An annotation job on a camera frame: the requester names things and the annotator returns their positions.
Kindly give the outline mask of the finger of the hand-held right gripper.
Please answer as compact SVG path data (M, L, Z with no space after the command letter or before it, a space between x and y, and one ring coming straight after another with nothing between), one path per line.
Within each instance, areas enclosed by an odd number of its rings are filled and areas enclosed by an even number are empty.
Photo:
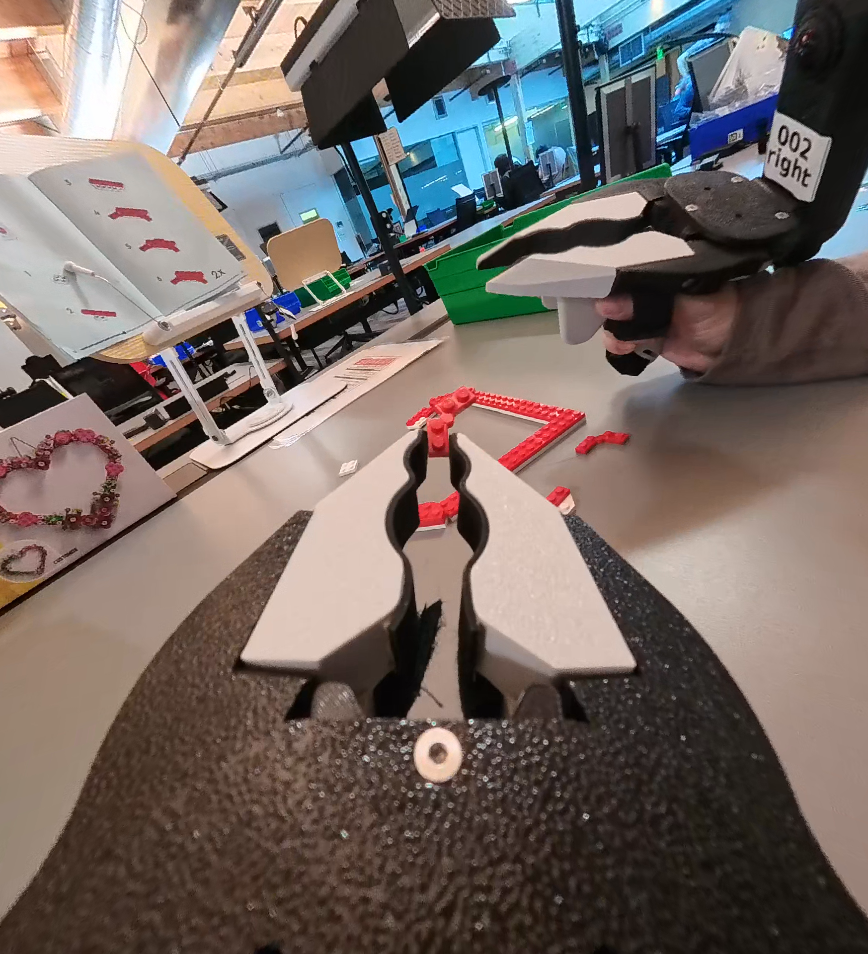
M490 293L515 297L603 298L621 269L690 259L695 249L683 238L653 228L635 229L603 244L574 244L557 252L528 252L526 238L510 238L484 254L484 268L500 268L488 280Z
M614 272L666 262L666 235L651 227L650 208L664 190L578 201L514 233L482 254L476 268L512 272Z

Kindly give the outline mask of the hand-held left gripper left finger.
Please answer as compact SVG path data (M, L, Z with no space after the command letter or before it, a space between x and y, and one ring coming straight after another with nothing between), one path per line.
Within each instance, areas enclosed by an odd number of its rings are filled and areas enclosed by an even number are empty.
M419 527L423 434L409 431L315 507L240 654L251 669L370 693L416 615L404 547Z

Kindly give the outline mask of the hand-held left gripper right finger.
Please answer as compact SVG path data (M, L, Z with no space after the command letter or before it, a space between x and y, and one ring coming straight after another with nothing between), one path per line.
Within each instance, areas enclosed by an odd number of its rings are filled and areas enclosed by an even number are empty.
M458 675L464 705L535 685L627 675L636 662L559 509L471 439L451 437L464 566Z

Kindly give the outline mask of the red and white lego frame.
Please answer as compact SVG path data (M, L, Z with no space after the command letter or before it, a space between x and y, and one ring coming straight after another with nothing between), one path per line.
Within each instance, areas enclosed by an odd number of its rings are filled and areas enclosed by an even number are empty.
M453 415L456 420L460 413L472 407L535 425L522 442L499 457L499 463L511 473L520 473L535 463L585 422L584 412L571 408L462 387L429 399L428 404L408 418L405 425L411 430L425 429L427 419L443 416L442 411ZM459 507L460 496L456 491L440 502L418 504L418 530L444 530L457 518Z

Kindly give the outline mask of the lego set box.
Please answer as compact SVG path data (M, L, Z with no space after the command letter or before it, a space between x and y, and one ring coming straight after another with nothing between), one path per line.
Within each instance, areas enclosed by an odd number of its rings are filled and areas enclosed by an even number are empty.
M0 611L175 496L87 396L0 430Z

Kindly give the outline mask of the lego instruction booklet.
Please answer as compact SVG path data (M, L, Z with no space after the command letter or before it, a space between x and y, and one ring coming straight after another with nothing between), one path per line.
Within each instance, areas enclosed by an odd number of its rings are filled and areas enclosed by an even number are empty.
M140 156L0 174L0 299L70 359L234 292L243 260Z

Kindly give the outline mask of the person's right hand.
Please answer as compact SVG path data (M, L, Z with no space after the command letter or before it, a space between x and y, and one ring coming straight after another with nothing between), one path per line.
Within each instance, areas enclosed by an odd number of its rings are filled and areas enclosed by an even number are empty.
M687 379L695 379L706 374L721 357L739 310L738 285L727 284L709 295L676 297L666 336L659 343L621 340L607 328L610 321L633 320L634 305L630 295L612 295L596 300L594 308L604 320L606 354L612 363L620 356L642 357L642 352L649 350L655 357L673 364Z

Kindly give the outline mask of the blue storage bin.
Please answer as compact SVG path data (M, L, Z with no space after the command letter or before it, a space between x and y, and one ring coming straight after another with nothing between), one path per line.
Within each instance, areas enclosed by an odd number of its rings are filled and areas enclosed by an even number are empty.
M778 93L747 103L725 113L698 116L690 127L690 156L696 164L713 154L736 147L756 145L762 153L774 122Z

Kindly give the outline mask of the black monitor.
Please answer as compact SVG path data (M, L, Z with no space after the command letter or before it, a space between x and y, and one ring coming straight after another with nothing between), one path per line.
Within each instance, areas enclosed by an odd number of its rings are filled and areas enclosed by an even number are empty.
M596 110L603 185L657 164L655 65L600 85Z

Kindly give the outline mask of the black vertical pole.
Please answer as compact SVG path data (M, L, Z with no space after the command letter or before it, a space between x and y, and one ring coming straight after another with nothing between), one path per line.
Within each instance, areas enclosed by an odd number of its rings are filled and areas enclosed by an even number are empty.
M571 114L576 157L579 168L580 185L589 192L601 184L601 174L597 166L596 134L599 133L599 120L596 113L590 113L583 80L583 52L590 46L598 54L601 46L600 36L596 33L586 36L591 43L583 44L583 33L575 13L573 1L555 2L560 40L561 69L566 80L569 108Z

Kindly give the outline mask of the black slanted stand pole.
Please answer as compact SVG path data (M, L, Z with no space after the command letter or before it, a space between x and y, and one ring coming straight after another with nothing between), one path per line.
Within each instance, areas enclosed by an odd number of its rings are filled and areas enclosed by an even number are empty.
M380 211L376 206L374 198L368 188L368 183L357 161L352 143L349 141L341 143L340 149L344 155L345 163L350 172L356 191L362 198L367 209L369 218L375 230L376 237L380 242L385 260L388 263L391 277L395 279L397 289L401 292L404 303L411 315L415 315L421 310L419 298L416 295L414 286L405 275L400 259L395 251L395 246L380 216Z

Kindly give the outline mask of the small green bin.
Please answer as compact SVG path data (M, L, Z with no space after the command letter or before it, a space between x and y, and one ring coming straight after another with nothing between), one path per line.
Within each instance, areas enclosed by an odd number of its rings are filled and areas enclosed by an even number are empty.
M351 282L352 278L345 266L332 272L323 270L303 280L296 295L302 307L321 305L344 294Z

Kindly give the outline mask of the black overhead fixture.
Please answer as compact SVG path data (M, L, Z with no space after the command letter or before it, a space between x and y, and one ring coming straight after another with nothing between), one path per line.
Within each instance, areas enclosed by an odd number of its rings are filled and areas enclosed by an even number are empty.
M330 150L384 132L375 89L383 84L404 121L499 41L504 1L331 1L281 63L300 92L308 132Z

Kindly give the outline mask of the wooden chair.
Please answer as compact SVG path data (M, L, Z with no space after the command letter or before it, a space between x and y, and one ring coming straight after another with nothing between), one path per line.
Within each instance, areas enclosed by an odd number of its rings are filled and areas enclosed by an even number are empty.
M294 291L305 280L333 273L343 265L332 222L326 219L316 219L272 235L265 251L284 292Z

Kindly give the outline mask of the silver ventilation duct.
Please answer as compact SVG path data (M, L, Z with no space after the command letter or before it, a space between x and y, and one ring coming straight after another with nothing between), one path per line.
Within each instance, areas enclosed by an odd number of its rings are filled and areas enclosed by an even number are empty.
M116 132L139 37L144 1L71 1L63 54L63 132L111 139Z

